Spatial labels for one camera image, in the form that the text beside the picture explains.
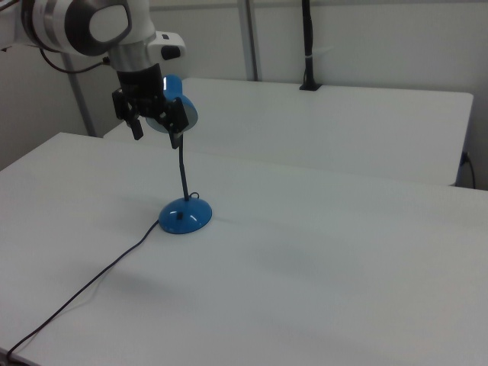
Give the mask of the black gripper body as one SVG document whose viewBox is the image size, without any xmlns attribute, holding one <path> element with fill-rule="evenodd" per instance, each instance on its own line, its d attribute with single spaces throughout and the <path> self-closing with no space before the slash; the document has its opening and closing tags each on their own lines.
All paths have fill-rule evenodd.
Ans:
<svg viewBox="0 0 488 366">
<path fill-rule="evenodd" d="M 190 126 L 182 99 L 165 96 L 158 64 L 141 71 L 119 72 L 117 77 L 120 88 L 112 93 L 112 99 L 118 119 L 127 124 L 136 115 L 150 118 L 167 132 L 171 128 L 184 132 Z"/>
</svg>

